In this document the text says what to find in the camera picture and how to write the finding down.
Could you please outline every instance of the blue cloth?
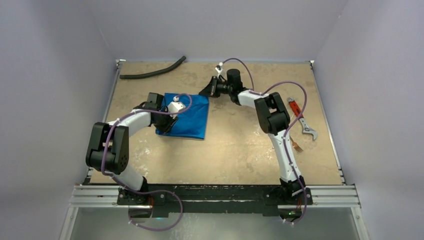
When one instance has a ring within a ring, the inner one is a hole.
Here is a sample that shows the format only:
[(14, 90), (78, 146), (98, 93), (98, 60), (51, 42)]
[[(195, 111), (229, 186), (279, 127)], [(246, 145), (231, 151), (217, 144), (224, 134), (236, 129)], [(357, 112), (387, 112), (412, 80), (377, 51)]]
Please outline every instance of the blue cloth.
[[(165, 93), (162, 106), (167, 106), (177, 93)], [(156, 134), (171, 137), (205, 139), (206, 122), (208, 121), (209, 98), (200, 95), (190, 95), (193, 100), (191, 107), (184, 113), (178, 114), (178, 121), (171, 131), (163, 134), (156, 129)], [(179, 101), (188, 106), (187, 96), (180, 96)]]

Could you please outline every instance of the red wrench handle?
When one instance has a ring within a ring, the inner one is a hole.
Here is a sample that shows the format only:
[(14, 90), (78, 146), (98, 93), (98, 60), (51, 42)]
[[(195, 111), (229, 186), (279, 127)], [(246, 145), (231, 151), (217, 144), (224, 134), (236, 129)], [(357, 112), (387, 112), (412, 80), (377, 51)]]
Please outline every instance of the red wrench handle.
[(301, 108), (298, 106), (298, 104), (296, 103), (296, 101), (289, 101), (288, 104), (291, 107), (291, 110), (293, 110), (294, 114), (297, 116), (299, 116), (299, 114), (301, 113)]

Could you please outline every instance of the black hose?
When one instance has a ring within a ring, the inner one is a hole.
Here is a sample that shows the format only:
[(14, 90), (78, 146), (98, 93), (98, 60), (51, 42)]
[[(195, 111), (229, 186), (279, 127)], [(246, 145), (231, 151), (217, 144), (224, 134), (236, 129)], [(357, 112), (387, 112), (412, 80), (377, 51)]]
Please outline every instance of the black hose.
[(119, 75), (119, 78), (120, 79), (146, 79), (146, 78), (154, 77), (157, 75), (166, 74), (176, 69), (178, 66), (180, 66), (184, 62), (184, 60), (186, 60), (186, 56), (182, 56), (174, 64), (161, 70), (147, 72), (143, 74), (136, 74), (136, 75)]

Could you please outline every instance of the metal wrench head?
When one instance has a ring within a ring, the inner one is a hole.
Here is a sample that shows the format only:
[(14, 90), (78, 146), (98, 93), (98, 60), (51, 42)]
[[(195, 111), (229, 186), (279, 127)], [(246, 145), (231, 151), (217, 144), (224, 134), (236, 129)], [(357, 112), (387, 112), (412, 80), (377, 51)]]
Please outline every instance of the metal wrench head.
[(312, 140), (313, 141), (315, 141), (315, 139), (317, 139), (317, 137), (318, 137), (318, 133), (310, 127), (308, 127), (307, 129), (303, 129), (303, 133), (304, 134), (312, 134)]

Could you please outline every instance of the table top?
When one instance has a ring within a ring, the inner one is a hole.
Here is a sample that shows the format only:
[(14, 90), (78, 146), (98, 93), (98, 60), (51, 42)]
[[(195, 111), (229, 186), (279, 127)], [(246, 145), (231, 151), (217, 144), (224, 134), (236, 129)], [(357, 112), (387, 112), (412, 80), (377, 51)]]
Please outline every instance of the table top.
[[(140, 74), (166, 68), (166, 62), (125, 62), (121, 74)], [(321, 107), (315, 79), (309, 64), (248, 63), (255, 90), (265, 91), (280, 81), (294, 81), (307, 91), (303, 113), (308, 125), (318, 132), (302, 134), (297, 122), (290, 136), (303, 152), (294, 152), (296, 163), (307, 185), (341, 185), (333, 145)], [(107, 121), (129, 113), (144, 102), (150, 92), (198, 94), (211, 80), (216, 62), (187, 62), (177, 69), (155, 77), (136, 80), (119, 79), (113, 93)], [(239, 63), (228, 62), (226, 70), (237, 68), (241, 80), (250, 88), (249, 75)], [(294, 84), (274, 88), (290, 113), (287, 98), (302, 107), (304, 96)], [(130, 137), (129, 164), (149, 183), (167, 184), (280, 184), (279, 166), (272, 143), (261, 131), (256, 111), (231, 102), (228, 95), (209, 99), (205, 139), (159, 136), (154, 127), (145, 127)], [(94, 171), (91, 183), (112, 180)]]

